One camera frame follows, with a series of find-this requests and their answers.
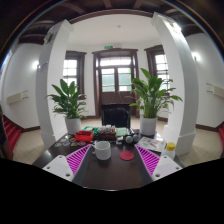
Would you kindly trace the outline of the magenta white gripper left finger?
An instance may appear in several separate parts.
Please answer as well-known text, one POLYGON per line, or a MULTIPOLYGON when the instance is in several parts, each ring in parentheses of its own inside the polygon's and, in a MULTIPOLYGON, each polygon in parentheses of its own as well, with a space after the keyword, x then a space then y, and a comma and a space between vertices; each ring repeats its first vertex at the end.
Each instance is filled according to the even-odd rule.
POLYGON ((58 155, 46 166, 44 166, 43 170, 72 182, 78 173, 90 147, 91 145, 88 144, 87 146, 84 146, 67 156, 58 155))

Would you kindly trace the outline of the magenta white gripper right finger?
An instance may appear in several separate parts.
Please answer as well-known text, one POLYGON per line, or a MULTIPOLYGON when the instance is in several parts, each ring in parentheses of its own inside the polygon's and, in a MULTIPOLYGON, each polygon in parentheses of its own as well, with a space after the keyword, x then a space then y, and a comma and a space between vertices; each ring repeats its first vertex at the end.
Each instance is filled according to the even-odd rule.
POLYGON ((182 169, 181 166, 167 155, 158 156, 150 150, 138 145, 136 145, 135 148, 140 155, 146 171, 153 181, 164 178, 165 176, 182 169))

